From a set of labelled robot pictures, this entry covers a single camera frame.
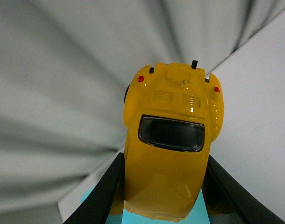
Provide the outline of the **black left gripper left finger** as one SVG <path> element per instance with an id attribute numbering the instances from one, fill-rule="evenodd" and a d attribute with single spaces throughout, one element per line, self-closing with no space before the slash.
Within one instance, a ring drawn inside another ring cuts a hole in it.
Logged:
<path id="1" fill-rule="evenodd" d="M 124 209 L 124 155 L 119 153 L 93 191 L 65 224 L 121 224 Z"/>

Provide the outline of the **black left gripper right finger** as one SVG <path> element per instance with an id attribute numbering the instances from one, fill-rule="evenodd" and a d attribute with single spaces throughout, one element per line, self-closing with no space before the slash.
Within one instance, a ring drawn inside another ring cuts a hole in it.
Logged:
<path id="1" fill-rule="evenodd" d="M 255 199 L 212 156 L 209 156 L 203 196 L 211 224 L 284 224 Z"/>

